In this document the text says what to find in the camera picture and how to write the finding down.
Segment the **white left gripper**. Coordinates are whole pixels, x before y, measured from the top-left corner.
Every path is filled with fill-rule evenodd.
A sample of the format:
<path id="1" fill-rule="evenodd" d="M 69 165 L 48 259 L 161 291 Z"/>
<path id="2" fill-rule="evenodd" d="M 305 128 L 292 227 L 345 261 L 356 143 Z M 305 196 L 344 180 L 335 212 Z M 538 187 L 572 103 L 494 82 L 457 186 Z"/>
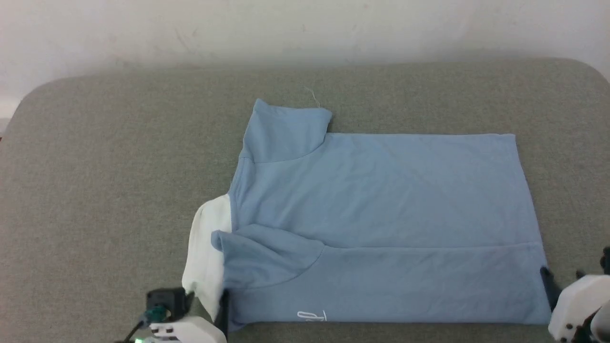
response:
<path id="1" fill-rule="evenodd" d="M 229 327 L 230 293 L 224 290 L 214 324 L 199 316 L 187 316 L 179 321 L 152 323 L 149 343 L 226 343 Z"/>

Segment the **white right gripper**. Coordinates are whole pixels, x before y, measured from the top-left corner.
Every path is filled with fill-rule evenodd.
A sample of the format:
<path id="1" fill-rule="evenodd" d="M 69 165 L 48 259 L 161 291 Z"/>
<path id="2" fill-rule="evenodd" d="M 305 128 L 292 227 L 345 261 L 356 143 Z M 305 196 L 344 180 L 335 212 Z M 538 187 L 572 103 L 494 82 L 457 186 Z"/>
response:
<path id="1" fill-rule="evenodd" d="M 609 341 L 608 275 L 576 271 L 577 280 L 562 290 L 547 267 L 539 273 L 552 311 L 548 331 L 556 342 Z"/>

